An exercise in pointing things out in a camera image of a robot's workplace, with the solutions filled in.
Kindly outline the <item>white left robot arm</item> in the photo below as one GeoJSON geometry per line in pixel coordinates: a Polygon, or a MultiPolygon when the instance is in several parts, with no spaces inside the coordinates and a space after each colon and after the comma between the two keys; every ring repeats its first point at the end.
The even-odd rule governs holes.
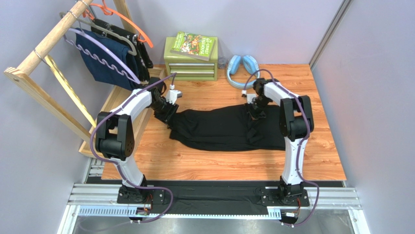
{"type": "Polygon", "coordinates": [[[122,177],[120,192],[124,195],[143,196],[148,190],[145,175],[132,156],[135,152],[133,122],[145,109],[151,108],[156,119],[169,125],[179,107],[176,102],[183,96],[173,84],[163,96],[162,85],[163,81],[159,80],[145,88],[135,89],[118,107],[98,114],[98,124],[92,134],[95,137],[92,152],[102,153],[103,161],[116,166],[122,177]]]}

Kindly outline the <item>black trousers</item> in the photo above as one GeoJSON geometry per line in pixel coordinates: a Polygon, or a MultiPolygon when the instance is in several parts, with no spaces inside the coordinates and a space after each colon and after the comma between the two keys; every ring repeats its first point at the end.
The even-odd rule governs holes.
{"type": "Polygon", "coordinates": [[[253,120],[243,104],[210,111],[185,110],[173,116],[170,139],[203,151],[284,151],[280,107],[269,105],[264,113],[265,118],[253,120]]]}

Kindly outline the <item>purple hanger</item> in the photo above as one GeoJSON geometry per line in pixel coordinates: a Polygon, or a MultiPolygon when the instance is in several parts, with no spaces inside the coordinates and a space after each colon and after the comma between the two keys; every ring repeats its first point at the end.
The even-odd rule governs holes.
{"type": "MultiPolygon", "coordinates": [[[[91,40],[92,42],[94,42],[96,45],[98,45],[99,47],[101,47],[102,49],[104,49],[105,52],[107,52],[110,56],[112,56],[114,59],[118,60],[118,58],[111,52],[109,51],[106,47],[104,47],[101,43],[99,43],[98,41],[96,41],[95,39],[91,38],[90,36],[86,35],[82,29],[80,28],[70,28],[68,30],[69,32],[76,34],[79,34],[81,36],[86,37],[87,39],[91,40]]],[[[86,54],[91,55],[91,53],[89,51],[85,51],[80,45],[76,45],[75,40],[69,39],[66,35],[63,36],[63,38],[65,39],[65,41],[69,44],[71,44],[72,46],[76,47],[76,49],[78,49],[79,51],[84,51],[86,54]]],[[[132,73],[132,71],[127,68],[127,66],[119,61],[119,63],[121,64],[121,66],[123,66],[125,69],[127,69],[127,72],[122,72],[122,74],[126,75],[127,73],[130,73],[130,75],[133,76],[133,80],[139,85],[141,84],[141,81],[138,79],[138,77],[136,75],[134,75],[134,73],[132,73]]]]}

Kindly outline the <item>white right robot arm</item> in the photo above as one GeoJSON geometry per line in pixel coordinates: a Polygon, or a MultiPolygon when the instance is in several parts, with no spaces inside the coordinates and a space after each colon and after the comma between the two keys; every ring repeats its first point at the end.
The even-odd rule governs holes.
{"type": "Polygon", "coordinates": [[[285,141],[285,163],[276,191],[279,200],[288,202],[303,195],[302,176],[305,147],[314,127],[311,101],[308,96],[292,93],[273,79],[259,78],[253,82],[256,97],[247,104],[254,120],[265,118],[270,102],[280,107],[279,128],[285,141]]]}

